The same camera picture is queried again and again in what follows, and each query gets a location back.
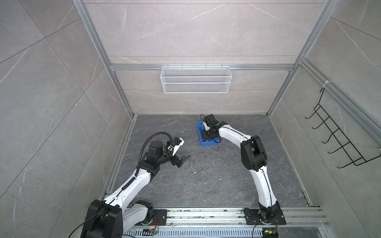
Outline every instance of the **black wire rack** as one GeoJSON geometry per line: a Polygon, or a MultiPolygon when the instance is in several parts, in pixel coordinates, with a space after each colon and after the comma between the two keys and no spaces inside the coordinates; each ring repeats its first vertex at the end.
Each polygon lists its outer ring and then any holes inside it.
{"type": "Polygon", "coordinates": [[[376,159],[376,158],[381,157],[381,154],[380,154],[380,155],[377,156],[377,157],[374,157],[374,158],[372,158],[372,159],[370,159],[370,160],[366,160],[366,159],[362,156],[362,154],[357,150],[357,148],[356,148],[356,147],[354,146],[354,144],[350,141],[350,139],[345,135],[345,133],[341,130],[341,128],[336,124],[336,122],[331,118],[331,116],[326,112],[326,110],[325,110],[325,109],[322,107],[322,105],[320,104],[320,101],[321,101],[322,96],[323,96],[323,93],[324,93],[324,88],[322,88],[322,89],[320,90],[319,93],[321,93],[321,95],[320,95],[319,102],[318,102],[317,105],[314,107],[314,113],[313,113],[310,117],[308,117],[308,118],[305,117],[305,119],[310,119],[313,115],[317,114],[317,115],[320,117],[320,119],[322,120],[322,123],[320,123],[320,125],[318,125],[316,128],[313,128],[313,127],[312,127],[312,129],[317,129],[317,128],[319,128],[321,125],[324,124],[324,125],[328,128],[328,130],[331,132],[331,135],[329,136],[329,138],[328,138],[328,140],[327,140],[326,142],[324,142],[324,141],[322,141],[322,142],[323,142],[324,144],[328,143],[328,141],[329,141],[329,140],[331,139],[331,137],[333,136],[333,137],[336,139],[336,141],[339,143],[339,145],[340,145],[339,148],[337,148],[335,151],[328,152],[328,154],[332,154],[332,153],[335,153],[336,151],[338,151],[338,150],[340,150],[340,149],[343,149],[343,150],[345,151],[345,154],[347,154],[347,156],[348,156],[349,159],[351,160],[350,163],[348,163],[348,164],[346,164],[346,165],[344,165],[344,166],[342,166],[342,167],[337,166],[337,168],[341,169],[341,168],[344,168],[344,167],[346,167],[346,166],[348,166],[348,165],[351,165],[351,164],[354,164],[355,166],[359,166],[359,165],[362,165],[362,164],[364,164],[364,163],[367,163],[367,162],[369,162],[369,161],[371,161],[371,160],[374,160],[374,159],[376,159]],[[323,119],[322,115],[319,114],[319,112],[318,112],[319,109],[322,109],[322,110],[325,112],[325,114],[327,115],[327,118],[323,119]],[[326,122],[327,122],[328,119],[330,119],[330,120],[333,122],[333,124],[335,125],[335,128],[334,128],[334,129],[331,129],[331,128],[327,125],[326,122]],[[346,142],[346,143],[342,143],[342,142],[340,142],[340,140],[338,139],[338,136],[335,135],[335,133],[338,133],[338,132],[341,132],[341,133],[344,135],[344,137],[346,138],[346,140],[347,140],[348,142],[346,142]],[[348,151],[347,151],[347,149],[346,149],[344,146],[352,146],[352,147],[356,150],[356,152],[358,153],[358,155],[359,155],[360,158],[353,160],[352,157],[348,154],[348,151]]]}

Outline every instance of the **white zip tie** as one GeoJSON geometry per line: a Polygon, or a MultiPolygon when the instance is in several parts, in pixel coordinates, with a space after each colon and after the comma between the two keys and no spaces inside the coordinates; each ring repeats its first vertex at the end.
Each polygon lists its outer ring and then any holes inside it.
{"type": "Polygon", "coordinates": [[[332,83],[333,83],[333,81],[326,80],[325,83],[323,84],[323,87],[324,87],[328,82],[332,82],[332,83]]]}

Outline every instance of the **blue plastic tray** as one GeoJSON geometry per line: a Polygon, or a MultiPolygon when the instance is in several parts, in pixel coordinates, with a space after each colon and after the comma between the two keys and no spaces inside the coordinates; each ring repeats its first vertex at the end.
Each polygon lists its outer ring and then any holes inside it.
{"type": "Polygon", "coordinates": [[[199,136],[200,136],[201,146],[216,145],[220,141],[219,138],[215,138],[215,141],[217,141],[217,143],[214,142],[213,140],[205,141],[204,138],[202,138],[202,130],[205,130],[203,121],[198,121],[197,122],[197,129],[199,130],[199,136]]]}

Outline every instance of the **robotic arm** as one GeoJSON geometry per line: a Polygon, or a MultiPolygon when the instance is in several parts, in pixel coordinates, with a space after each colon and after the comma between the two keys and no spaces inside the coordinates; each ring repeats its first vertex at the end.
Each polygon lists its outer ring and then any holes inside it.
{"type": "Polygon", "coordinates": [[[204,140],[217,137],[225,138],[241,148],[241,161],[254,179],[259,198],[259,216],[264,223],[271,223],[281,212],[279,202],[272,192],[267,175],[267,155],[259,136],[249,136],[233,129],[226,122],[218,122],[213,114],[203,119],[205,130],[204,140]]]}
{"type": "Polygon", "coordinates": [[[140,151],[138,165],[130,178],[103,201],[94,200],[90,204],[81,238],[116,238],[121,237],[123,231],[129,230],[136,223],[149,225],[153,218],[153,204],[139,200],[131,208],[127,207],[159,172],[161,164],[168,161],[177,167],[184,164],[190,155],[179,157],[176,154],[183,144],[184,140],[181,137],[175,137],[173,140],[165,132],[150,136],[140,151]],[[170,138],[167,145],[164,146],[161,141],[152,141],[148,152],[142,155],[147,143],[159,134],[165,134],[170,138]]]}

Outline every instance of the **gray stone floor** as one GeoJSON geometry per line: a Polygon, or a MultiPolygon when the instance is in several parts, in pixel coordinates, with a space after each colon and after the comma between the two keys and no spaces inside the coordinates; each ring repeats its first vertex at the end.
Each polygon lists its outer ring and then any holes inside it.
{"type": "MultiPolygon", "coordinates": [[[[300,185],[265,115],[216,115],[233,128],[258,135],[267,153],[272,189],[283,207],[305,207],[300,185]]],[[[155,207],[257,207],[258,194],[249,171],[242,165],[240,148],[226,139],[202,147],[197,131],[198,115],[139,115],[136,120],[115,187],[130,177],[144,141],[153,133],[166,131],[185,140],[179,155],[191,155],[178,168],[167,163],[133,201],[144,200],[155,207]]],[[[166,136],[155,138],[165,142],[166,136]]]]}

